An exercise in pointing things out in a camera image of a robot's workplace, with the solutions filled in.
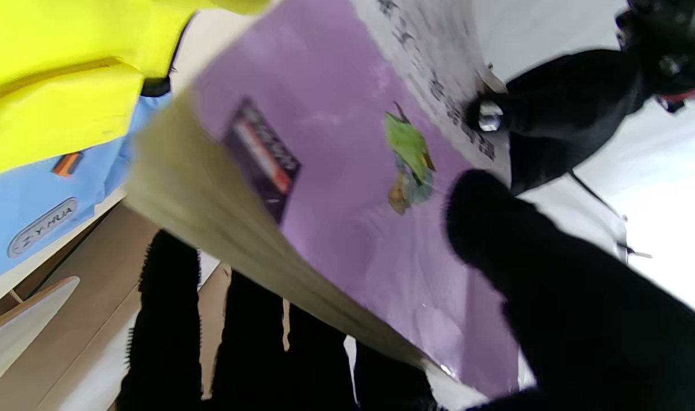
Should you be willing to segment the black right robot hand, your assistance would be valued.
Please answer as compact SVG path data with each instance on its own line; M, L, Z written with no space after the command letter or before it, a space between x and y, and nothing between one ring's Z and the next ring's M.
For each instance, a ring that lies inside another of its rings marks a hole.
M628 265L570 236L493 175L454 185L455 255L503 297L536 385L479 410L695 410L695 311ZM210 398L201 375L198 252L167 231L149 246L118 410L439 410L423 370L356 344L231 273Z

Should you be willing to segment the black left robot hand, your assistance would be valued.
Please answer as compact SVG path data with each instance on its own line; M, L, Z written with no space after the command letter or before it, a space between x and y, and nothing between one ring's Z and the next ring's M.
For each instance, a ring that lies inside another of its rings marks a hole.
M480 105L501 109L500 129L510 137L514 195L582 164L651 96L639 60L608 49L562 55L512 78L505 87L505 92L475 97L464 111L464 123L481 132Z

